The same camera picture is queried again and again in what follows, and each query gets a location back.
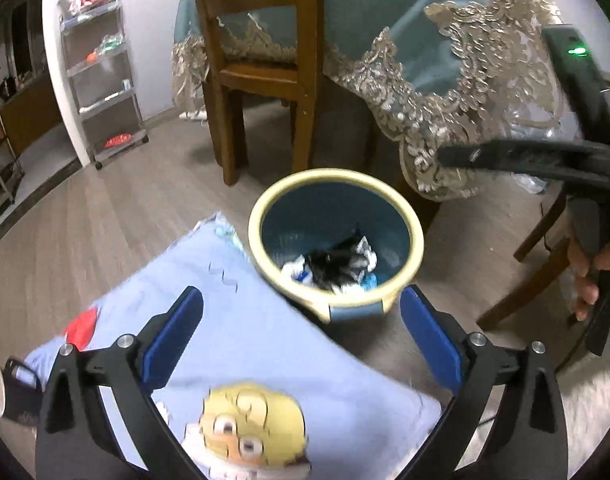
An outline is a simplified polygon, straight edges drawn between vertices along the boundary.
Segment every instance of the chair backrest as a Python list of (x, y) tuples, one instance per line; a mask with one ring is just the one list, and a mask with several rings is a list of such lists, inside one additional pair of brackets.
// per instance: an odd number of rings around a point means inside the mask
[(298, 82), (306, 89), (318, 84), (323, 59), (323, 0), (196, 0), (196, 6), (208, 61), (216, 79), (225, 64), (218, 16), (267, 7), (295, 6)]

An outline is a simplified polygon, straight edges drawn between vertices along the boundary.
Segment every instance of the wooden floor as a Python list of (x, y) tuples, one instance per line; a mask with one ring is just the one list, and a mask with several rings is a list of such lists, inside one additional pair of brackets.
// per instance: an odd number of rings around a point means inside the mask
[[(368, 111), (350, 96), (339, 99), (342, 111), (320, 117), (315, 163), (356, 167)], [(289, 113), (279, 104), (257, 104), (246, 110), (245, 120), (250, 167), (232, 188), (222, 182), (207, 128), (174, 120), (156, 127), (149, 144), (102, 171), (79, 171), (32, 208), (0, 241), (0, 364), (9, 355), (24, 357), (63, 330), (95, 298), (214, 211), (224, 212), (246, 238), (251, 208), (264, 189), (288, 174), (291, 148)], [(395, 179), (397, 147), (384, 138), (372, 170)], [(525, 264), (512, 259), (538, 219), (538, 204), (538, 197), (499, 178), (481, 196), (445, 204), (438, 213), (418, 283), (466, 330), (475, 329), (476, 317), (542, 260), (542, 250)], [(566, 317), (559, 292), (552, 288), (535, 303), (507, 320), (496, 340), (521, 344), (540, 338), (554, 351), (564, 348), (564, 338), (551, 328)], [(381, 372), (445, 398), (396, 312), (328, 332)], [(0, 434), (33, 473), (31, 432), (0, 421)]]

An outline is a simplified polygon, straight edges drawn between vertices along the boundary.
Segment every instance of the metal screw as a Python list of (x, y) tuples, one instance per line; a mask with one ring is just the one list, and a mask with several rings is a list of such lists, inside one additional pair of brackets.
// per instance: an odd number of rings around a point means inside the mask
[(72, 343), (65, 343), (63, 346), (60, 347), (60, 350), (58, 350), (58, 353), (62, 356), (68, 356), (69, 354), (72, 353), (73, 350), (74, 350), (74, 345), (72, 345)]
[(536, 352), (537, 354), (544, 354), (545, 353), (545, 345), (543, 345), (543, 343), (541, 343), (540, 341), (534, 341), (531, 344), (531, 349)]
[(473, 332), (469, 334), (469, 340), (474, 346), (485, 346), (487, 338), (480, 332)]
[(118, 346), (120, 348), (129, 348), (134, 342), (134, 336), (131, 334), (121, 335), (118, 338)]

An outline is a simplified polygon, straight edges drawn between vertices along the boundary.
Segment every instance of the cartoon character print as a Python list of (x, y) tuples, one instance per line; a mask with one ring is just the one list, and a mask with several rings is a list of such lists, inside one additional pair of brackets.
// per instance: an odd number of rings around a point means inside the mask
[(182, 447), (212, 480), (305, 480), (311, 470), (299, 405), (254, 383), (211, 390)]

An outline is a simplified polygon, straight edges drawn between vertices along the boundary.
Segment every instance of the shelf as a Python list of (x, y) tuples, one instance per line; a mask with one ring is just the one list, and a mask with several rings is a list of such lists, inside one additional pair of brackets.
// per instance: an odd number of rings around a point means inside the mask
[(120, 5), (120, 0), (112, 0), (106, 4), (74, 16), (73, 18), (69, 18), (60, 24), (60, 31), (65, 34), (69, 34), (77, 25), (86, 23), (89, 20), (102, 16), (103, 14), (107, 14), (108, 12), (120, 9)]
[(91, 106), (82, 107), (82, 108), (80, 108), (78, 113), (80, 113), (80, 116), (82, 117), (83, 121), (85, 121), (89, 118), (94, 117), (95, 115), (98, 115), (103, 110), (107, 110), (107, 108), (110, 108), (117, 103), (120, 103), (120, 102), (124, 101), (125, 99), (129, 99), (133, 95), (134, 95), (134, 88), (131, 86), (131, 83), (130, 83), (130, 86), (128, 88), (125, 88), (124, 90), (121, 90), (120, 92), (116, 92), (112, 95), (109, 95), (105, 99), (102, 99), (102, 100), (98, 101), (97, 103), (94, 103)]
[[(16, 196), (16, 190), (17, 190), (18, 184), (20, 184), (20, 181), (22, 178), (22, 173), (21, 173), (21, 170), (18, 168), (18, 165), (15, 164), (14, 167), (15, 168), (14, 168), (14, 172), (12, 173), (12, 176), (5, 183), (5, 185), (7, 186), (7, 189), (9, 189), (11, 191), (13, 197)], [(9, 206), (11, 204), (11, 202), (8, 199), (7, 195), (1, 191), (0, 192), (0, 209), (5, 204), (7, 204), (7, 206)]]
[(124, 142), (118, 146), (112, 146), (111, 148), (103, 147), (104, 144), (109, 140), (109, 139), (105, 139), (103, 142), (99, 142), (94, 147), (94, 160), (96, 162), (102, 162), (104, 160), (107, 160), (108, 158), (111, 158), (112, 156), (116, 155), (117, 153), (120, 153), (125, 148), (128, 148), (128, 147), (136, 144), (136, 142), (139, 142), (140, 140), (142, 140), (143, 137), (145, 137), (146, 135), (147, 135), (146, 130), (139, 130), (135, 134), (132, 134), (131, 139), (128, 140), (127, 142)]
[(99, 63), (102, 63), (106, 59), (111, 59), (112, 57), (118, 56), (119, 54), (123, 54), (125, 52), (127, 52), (127, 44), (123, 41), (116, 48), (112, 48), (111, 50), (107, 51), (105, 54), (102, 54), (102, 56), (97, 56), (96, 60), (92, 63), (89, 63), (85, 60), (85, 61), (81, 61), (80, 63), (74, 65), (72, 68), (67, 70), (67, 77), (73, 77), (75, 75), (78, 75), (78, 74), (84, 72), (85, 70), (87, 70), (88, 68), (91, 68)]

